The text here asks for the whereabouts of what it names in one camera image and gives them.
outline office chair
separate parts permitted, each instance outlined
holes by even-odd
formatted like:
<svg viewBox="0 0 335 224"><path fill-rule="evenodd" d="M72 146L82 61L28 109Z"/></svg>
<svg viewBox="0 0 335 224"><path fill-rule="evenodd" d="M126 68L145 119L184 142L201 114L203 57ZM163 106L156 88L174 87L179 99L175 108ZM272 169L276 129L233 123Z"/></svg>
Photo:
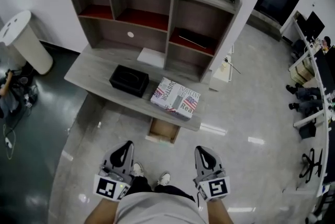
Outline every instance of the office chair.
<svg viewBox="0 0 335 224"><path fill-rule="evenodd" d="M319 161L317 163L314 163L314 149L313 148L310 149L310 153L312 153L312 158L311 159L306 154L303 154L303 157L302 157L303 158L303 162L305 164L308 164L309 166L308 166L308 169L306 170L306 172L304 174L302 172L299 174L299 178L303 178L309 172L309 177L306 179L306 183L308 183L310 181L310 178L311 178L312 173L313 173L313 168L315 166L318 167L318 171L315 174L318 174L318 177L320 177L320 175L321 175L321 168L322 168L322 165L321 165L322 151L323 151L323 149L321 149Z"/></svg>

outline person's leg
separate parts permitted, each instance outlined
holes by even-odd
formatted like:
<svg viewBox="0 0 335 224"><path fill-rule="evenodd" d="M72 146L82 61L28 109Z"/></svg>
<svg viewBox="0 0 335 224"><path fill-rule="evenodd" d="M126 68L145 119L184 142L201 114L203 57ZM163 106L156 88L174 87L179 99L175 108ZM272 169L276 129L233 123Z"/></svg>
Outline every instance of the person's leg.
<svg viewBox="0 0 335 224"><path fill-rule="evenodd" d="M313 99L309 101L304 101L299 104L298 111L301 113L306 113L311 108L320 108L322 109L322 101L319 99Z"/></svg>
<svg viewBox="0 0 335 224"><path fill-rule="evenodd" d="M140 163L135 163L133 165L135 179L132 182L132 185L127 191L126 195L133 193L151 193L152 189L148 184L148 180L144 176L143 167Z"/></svg>
<svg viewBox="0 0 335 224"><path fill-rule="evenodd" d="M298 103L291 103L288 105L290 109L296 109L298 112L309 115L315 108L322 109L322 101L319 99L312 99L309 101Z"/></svg>
<svg viewBox="0 0 335 224"><path fill-rule="evenodd" d="M171 178L170 174L168 172L164 172L160 176L160 179L158 180L158 185L154 189L154 192L156 192L156 193L167 193L167 194L171 194L171 195L178 195L178 196L188 198L188 199L195 202L193 196L186 194L181 189L179 189L175 186L168 185L169 182L170 182L170 178Z"/></svg>
<svg viewBox="0 0 335 224"><path fill-rule="evenodd" d="M310 96L316 96L317 99L321 99L321 92L319 88L298 88L295 93L298 99L306 99Z"/></svg>
<svg viewBox="0 0 335 224"><path fill-rule="evenodd" d="M148 180L144 176L137 176L132 182L132 186L129 191L127 191L126 195L133 193L151 193L152 189L148 184Z"/></svg>

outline dark floor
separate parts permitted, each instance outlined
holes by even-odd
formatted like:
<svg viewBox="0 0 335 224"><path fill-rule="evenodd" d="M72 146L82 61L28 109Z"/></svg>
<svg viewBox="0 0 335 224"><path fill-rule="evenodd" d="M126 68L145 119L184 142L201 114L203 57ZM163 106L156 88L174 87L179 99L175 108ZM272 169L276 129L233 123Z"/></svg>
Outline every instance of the dark floor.
<svg viewBox="0 0 335 224"><path fill-rule="evenodd" d="M8 160L0 139L0 222L47 223L49 198L55 171L66 143L68 129L81 108L86 92L64 80L77 55L48 48L54 59L52 70L35 76L38 101L31 114L24 112L15 128L13 158ZM0 77L13 68L0 52Z"/></svg>

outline person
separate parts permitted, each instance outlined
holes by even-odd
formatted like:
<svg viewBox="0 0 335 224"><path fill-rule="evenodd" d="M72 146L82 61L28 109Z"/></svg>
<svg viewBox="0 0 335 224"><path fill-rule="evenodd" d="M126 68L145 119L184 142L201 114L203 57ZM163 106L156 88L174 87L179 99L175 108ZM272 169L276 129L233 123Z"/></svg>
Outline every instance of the person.
<svg viewBox="0 0 335 224"><path fill-rule="evenodd" d="M20 110L21 103L10 90L12 77L13 73L9 71L7 78L0 79L0 118L6 118L9 114L15 115Z"/></svg>
<svg viewBox="0 0 335 224"><path fill-rule="evenodd" d="M330 38L328 36L325 36L321 42L321 48L324 53L327 53L329 48L331 46ZM297 61L304 53L306 45L304 41L301 39L298 39L293 45L293 52L291 53L292 58L294 61Z"/></svg>
<svg viewBox="0 0 335 224"><path fill-rule="evenodd" d="M303 88L303 87L292 87L286 86L286 89L296 95L299 100L303 100L301 103L290 103L288 107L290 109L296 109L305 116L312 115L315 113L317 108L322 109L321 92L319 88Z"/></svg>
<svg viewBox="0 0 335 224"><path fill-rule="evenodd" d="M140 163L133 165L135 179L122 200L117 203L102 199L85 224L137 223L205 223L198 213L194 198L169 185L171 175L164 172L154 190L148 184ZM209 224L232 224L220 199L207 203Z"/></svg>
<svg viewBox="0 0 335 224"><path fill-rule="evenodd" d="M328 36L325 36L321 44L322 50L326 53L328 52L330 46L331 46L330 38Z"/></svg>

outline tiled floor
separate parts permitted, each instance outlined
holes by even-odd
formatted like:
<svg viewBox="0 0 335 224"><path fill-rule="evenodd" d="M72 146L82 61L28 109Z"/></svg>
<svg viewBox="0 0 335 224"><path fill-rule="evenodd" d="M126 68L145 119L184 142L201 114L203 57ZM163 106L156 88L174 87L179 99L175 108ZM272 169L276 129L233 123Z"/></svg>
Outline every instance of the tiled floor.
<svg viewBox="0 0 335 224"><path fill-rule="evenodd" d="M295 100L285 89L292 83L287 70L289 53L283 42L244 27L232 56L242 74L233 72L232 81L222 92L206 94L203 123L226 129L225 136L181 129L174 147L153 143L144 139L149 117L110 102L102 106L88 98L60 159L49 223L84 221L100 200L92 194L93 178L105 151L125 140L134 142L135 160L143 164L149 182L168 170L171 184L194 197L194 149L203 145L215 150L230 176L231 194L223 201L236 224L304 223L314 195L282 190L295 188L302 153L313 145L318 156L324 137L318 129L315 138L301 141L292 126L300 116L287 105ZM250 138L261 144L249 142ZM309 188L316 191L318 182L314 177ZM204 207L201 215L207 218L205 203L200 201L200 205Z"/></svg>

